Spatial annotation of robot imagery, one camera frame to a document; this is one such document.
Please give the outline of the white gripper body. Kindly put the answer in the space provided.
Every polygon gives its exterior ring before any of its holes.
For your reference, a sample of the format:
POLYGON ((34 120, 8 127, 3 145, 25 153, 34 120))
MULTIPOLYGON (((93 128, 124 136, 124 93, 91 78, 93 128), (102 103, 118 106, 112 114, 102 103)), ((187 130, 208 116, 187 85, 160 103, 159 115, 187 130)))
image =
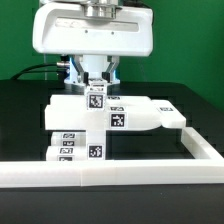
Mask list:
POLYGON ((121 6, 105 19, 87 17, 81 4, 49 2, 36 12, 32 43, 46 54, 148 56, 152 21, 147 8, 121 6))

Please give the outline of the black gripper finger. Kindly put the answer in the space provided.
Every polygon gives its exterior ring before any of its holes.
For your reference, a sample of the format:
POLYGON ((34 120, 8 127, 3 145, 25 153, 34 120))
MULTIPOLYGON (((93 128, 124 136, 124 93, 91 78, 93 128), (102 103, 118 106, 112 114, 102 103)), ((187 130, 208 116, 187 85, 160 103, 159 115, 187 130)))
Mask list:
POLYGON ((78 73, 77 81, 79 84, 83 84, 84 86, 86 86, 88 84, 89 73, 86 72, 81 65, 81 63, 83 62, 83 56, 74 55, 73 60, 74 60, 74 67, 78 73))
POLYGON ((119 84, 120 79, 117 77, 117 67, 120 62, 119 56, 107 56, 105 65, 106 69, 102 72, 102 78, 107 81, 108 85, 119 84))

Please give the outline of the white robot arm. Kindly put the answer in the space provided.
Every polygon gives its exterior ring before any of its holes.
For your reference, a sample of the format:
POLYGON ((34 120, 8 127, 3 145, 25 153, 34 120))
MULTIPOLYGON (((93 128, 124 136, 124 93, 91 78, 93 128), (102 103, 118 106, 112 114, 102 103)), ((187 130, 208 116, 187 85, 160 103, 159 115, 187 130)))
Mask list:
POLYGON ((119 0, 39 0, 32 44, 43 54, 69 55, 72 81, 113 81, 122 56, 144 57, 153 50, 153 11, 121 6, 119 0))

